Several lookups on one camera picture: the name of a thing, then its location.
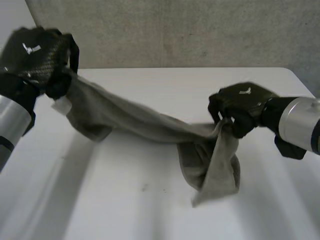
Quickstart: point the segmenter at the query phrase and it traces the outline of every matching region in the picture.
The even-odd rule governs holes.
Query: gray cloth
[[[116,96],[78,75],[66,97],[71,125],[93,141],[123,129],[163,143],[176,143],[186,182],[198,190],[193,206],[239,191],[238,140],[228,133],[227,120],[218,125],[187,124],[146,106]]]

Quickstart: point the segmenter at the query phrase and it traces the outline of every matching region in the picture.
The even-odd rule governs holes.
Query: white label sticker
[[[63,96],[54,101],[51,107],[58,113],[62,114],[63,116],[66,116],[72,108],[72,103],[68,100],[66,96]]]

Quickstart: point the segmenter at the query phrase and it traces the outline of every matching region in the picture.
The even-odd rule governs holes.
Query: gray wall
[[[26,0],[81,68],[285,67],[320,97],[320,0]]]

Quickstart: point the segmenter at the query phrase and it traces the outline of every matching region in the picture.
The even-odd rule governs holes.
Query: robotic hand
[[[59,99],[78,70],[79,48],[71,34],[42,27],[12,33],[0,56],[0,172],[21,136],[35,123],[36,99]]]
[[[220,89],[209,98],[208,110],[217,123],[231,118],[232,133],[243,138],[255,127],[275,133],[284,157],[301,160],[306,151],[320,155],[320,101],[310,97],[279,97],[252,82]]]

